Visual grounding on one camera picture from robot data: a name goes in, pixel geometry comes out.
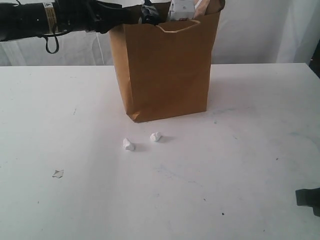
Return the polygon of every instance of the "table surface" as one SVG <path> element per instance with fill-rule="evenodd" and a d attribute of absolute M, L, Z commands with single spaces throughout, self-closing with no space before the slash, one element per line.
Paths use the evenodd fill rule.
<path fill-rule="evenodd" d="M 145 123 L 125 115 L 113 66 L 0 76 L 1 239 L 319 239 L 295 197 L 320 187 L 307 65 L 213 65 L 207 112 Z"/>

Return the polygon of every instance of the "paper bag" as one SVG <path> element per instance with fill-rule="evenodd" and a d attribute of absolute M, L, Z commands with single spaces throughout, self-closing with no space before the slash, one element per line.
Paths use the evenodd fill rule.
<path fill-rule="evenodd" d="M 110 32 L 118 85 L 134 122 L 204 112 L 222 0 L 195 20 L 122 24 Z M 154 4 L 165 21 L 170 2 Z M 141 6 L 130 9 L 139 20 Z"/>

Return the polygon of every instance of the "black object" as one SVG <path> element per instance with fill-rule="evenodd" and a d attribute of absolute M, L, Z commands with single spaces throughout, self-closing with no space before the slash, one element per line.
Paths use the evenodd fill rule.
<path fill-rule="evenodd" d="M 39 37 L 48 53 L 59 50 L 58 36 L 75 31 L 106 33 L 120 24 L 132 24 L 131 12 L 119 4 L 98 0 L 55 0 L 49 3 L 0 3 L 0 42 Z M 56 50 L 48 49 L 54 37 Z"/>
<path fill-rule="evenodd" d="M 313 208 L 313 214 L 320 217 L 320 188 L 295 191 L 296 204 Z"/>
<path fill-rule="evenodd" d="M 152 25 L 158 25 L 162 22 L 158 10 L 150 0 L 144 0 L 141 6 L 141 22 Z"/>

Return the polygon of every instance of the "torn paper fragment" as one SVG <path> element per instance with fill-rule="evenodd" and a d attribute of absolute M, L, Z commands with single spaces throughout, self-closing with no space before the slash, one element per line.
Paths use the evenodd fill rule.
<path fill-rule="evenodd" d="M 128 138 L 123 139 L 123 148 L 128 151 L 134 151 L 135 145 Z"/>
<path fill-rule="evenodd" d="M 64 175 L 64 170 L 62 169 L 61 171 L 55 170 L 54 174 L 52 175 L 53 178 L 60 179 Z"/>
<path fill-rule="evenodd" d="M 158 142 L 161 137 L 162 137 L 162 134 L 161 134 L 161 132 L 158 131 L 158 132 L 152 133 L 150 136 L 150 139 L 153 142 Z"/>

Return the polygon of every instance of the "white curtain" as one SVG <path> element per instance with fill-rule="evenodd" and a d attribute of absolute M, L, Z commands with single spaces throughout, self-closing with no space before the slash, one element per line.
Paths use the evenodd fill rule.
<path fill-rule="evenodd" d="M 26 4 L 50 0 L 20 2 Z M 126 7 L 141 1 L 105 2 Z M 113 64 L 108 34 L 73 32 L 58 39 L 60 50 L 56 54 L 48 54 L 45 40 L 40 38 L 3 42 L 0 44 L 0 66 Z M 212 62 L 309 63 L 319 39 L 320 0 L 226 0 Z M 54 49 L 54 41 L 49 41 L 49 46 Z"/>

